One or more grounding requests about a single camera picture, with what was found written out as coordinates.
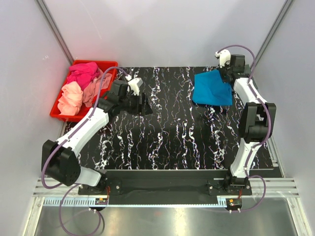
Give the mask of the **blue t shirt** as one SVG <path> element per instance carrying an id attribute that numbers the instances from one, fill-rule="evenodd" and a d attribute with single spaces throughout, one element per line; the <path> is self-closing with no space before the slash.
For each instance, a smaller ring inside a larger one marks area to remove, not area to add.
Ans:
<path id="1" fill-rule="evenodd" d="M 218 70 L 196 74 L 192 101 L 199 105 L 231 106 L 232 88 L 222 81 Z"/>

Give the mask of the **dark grey t shirt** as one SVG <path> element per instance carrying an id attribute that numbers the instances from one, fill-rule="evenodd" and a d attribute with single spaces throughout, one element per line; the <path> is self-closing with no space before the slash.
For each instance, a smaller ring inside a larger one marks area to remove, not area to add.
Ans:
<path id="1" fill-rule="evenodd" d="M 249 64 L 246 64 L 245 65 L 245 74 L 247 74 L 248 76 L 251 74 L 251 67 L 250 67 L 250 65 Z M 251 81 L 252 81 L 252 83 L 253 83 L 253 86 L 258 90 L 258 88 L 257 88 L 257 84 L 256 84 L 256 82 L 255 82 L 255 80 L 254 80 L 254 77 L 252 77 L 252 79 L 251 79 Z"/>

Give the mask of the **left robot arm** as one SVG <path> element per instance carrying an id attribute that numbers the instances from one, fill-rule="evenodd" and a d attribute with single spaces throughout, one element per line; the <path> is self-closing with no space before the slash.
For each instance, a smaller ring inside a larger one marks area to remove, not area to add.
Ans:
<path id="1" fill-rule="evenodd" d="M 45 188 L 50 188 L 45 183 L 45 176 L 49 176 L 65 186 L 87 185 L 97 195 L 106 190 L 105 175 L 81 166 L 78 155 L 86 143 L 120 112 L 134 116 L 152 114 L 147 95 L 140 92 L 142 84 L 141 78 L 129 82 L 115 80 L 110 90 L 96 100 L 95 106 L 74 128 L 56 141 L 47 140 L 43 144 L 41 180 Z"/>

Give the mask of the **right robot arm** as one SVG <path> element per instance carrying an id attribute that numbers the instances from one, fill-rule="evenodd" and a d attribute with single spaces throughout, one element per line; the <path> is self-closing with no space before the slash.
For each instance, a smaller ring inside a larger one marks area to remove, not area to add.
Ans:
<path id="1" fill-rule="evenodd" d="M 231 54 L 225 49 L 216 52 L 215 57 L 219 60 L 222 81 L 232 86 L 244 105 L 238 126 L 239 149 L 223 182 L 224 191 L 234 195 L 247 187 L 253 159 L 272 135 L 276 105 L 268 103 L 254 87 L 245 70 L 244 55 Z"/>

